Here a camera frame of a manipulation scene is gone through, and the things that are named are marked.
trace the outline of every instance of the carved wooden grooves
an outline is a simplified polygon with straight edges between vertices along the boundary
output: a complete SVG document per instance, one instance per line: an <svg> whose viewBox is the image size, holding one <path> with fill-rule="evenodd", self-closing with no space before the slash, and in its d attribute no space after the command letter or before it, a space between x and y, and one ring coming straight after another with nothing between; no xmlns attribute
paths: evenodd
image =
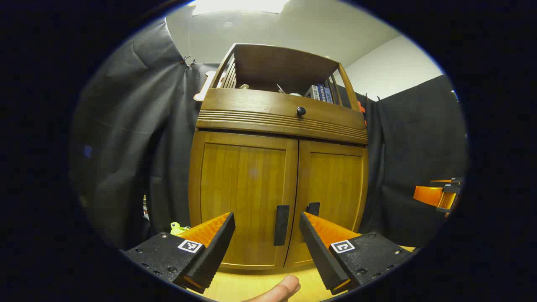
<svg viewBox="0 0 537 302"><path fill-rule="evenodd" d="M341 139L341 135L343 135L349 137L350 142L367 143L367 131L365 129L355 129L318 120L288 117L270 113L231 110L200 110L198 116L198 127L211 127L218 122L228 125L228 127L218 128L242 128L245 130L254 130L249 129L246 126L247 124L275 126L278 129L287 127L289 131L286 131L282 134L297 134L296 130L305 130L316 132L316 134L312 136L317 138L335 139L341 141L344 140ZM236 123L239 123L241 126L234 127L233 124ZM279 133L281 131L275 130L271 132ZM331 137L330 134L338 135L339 139Z"/></svg>

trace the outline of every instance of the ceiling light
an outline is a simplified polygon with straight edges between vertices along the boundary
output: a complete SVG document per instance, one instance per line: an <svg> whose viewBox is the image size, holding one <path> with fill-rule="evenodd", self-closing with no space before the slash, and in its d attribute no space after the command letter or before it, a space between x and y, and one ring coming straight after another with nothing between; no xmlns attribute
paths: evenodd
<svg viewBox="0 0 537 302"><path fill-rule="evenodd" d="M253 1L253 0L196 0L188 4L196 6L193 16L219 11L260 11L281 13L289 0Z"/></svg>

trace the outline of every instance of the book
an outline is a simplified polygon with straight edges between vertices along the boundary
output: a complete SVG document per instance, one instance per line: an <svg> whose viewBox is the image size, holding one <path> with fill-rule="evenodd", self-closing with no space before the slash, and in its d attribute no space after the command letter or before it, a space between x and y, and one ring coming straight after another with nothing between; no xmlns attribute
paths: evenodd
<svg viewBox="0 0 537 302"><path fill-rule="evenodd" d="M333 104L334 101L332 100L332 93L330 92L330 88L325 87L324 88L324 93L326 94L326 102L330 103L330 104Z"/></svg>
<svg viewBox="0 0 537 302"><path fill-rule="evenodd" d="M306 94L304 95L305 97L309 97L309 98L312 98L312 99L321 99L319 97L319 90L318 90L318 87L315 86L315 85L312 85L308 91L306 92Z"/></svg>
<svg viewBox="0 0 537 302"><path fill-rule="evenodd" d="M318 84L317 88L319 90L320 100L322 100L323 102L326 102L326 94L324 92L324 86L322 84Z"/></svg>

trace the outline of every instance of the hand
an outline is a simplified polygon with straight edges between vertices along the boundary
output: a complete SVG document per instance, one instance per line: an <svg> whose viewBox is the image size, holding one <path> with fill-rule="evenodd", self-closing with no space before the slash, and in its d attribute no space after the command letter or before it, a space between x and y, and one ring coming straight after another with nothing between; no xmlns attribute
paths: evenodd
<svg viewBox="0 0 537 302"><path fill-rule="evenodd" d="M275 287L269 291L244 302L287 302L287 300L300 289L299 279L293 275L287 275Z"/></svg>

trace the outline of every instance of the cabinet door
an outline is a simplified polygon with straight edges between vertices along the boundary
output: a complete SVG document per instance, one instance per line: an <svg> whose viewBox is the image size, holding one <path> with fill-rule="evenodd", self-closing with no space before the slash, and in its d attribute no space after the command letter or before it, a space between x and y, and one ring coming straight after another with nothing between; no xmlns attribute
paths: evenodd
<svg viewBox="0 0 537 302"><path fill-rule="evenodd" d="M367 149L300 141L296 208L285 267L313 262L299 228L300 214L309 203L320 203L319 217L358 231L367 196L367 175Z"/></svg>
<svg viewBox="0 0 537 302"><path fill-rule="evenodd" d="M284 266L296 193L298 141L196 131L189 175L192 226L226 212L235 232L222 267ZM274 246L276 210L289 205L284 245Z"/></svg>

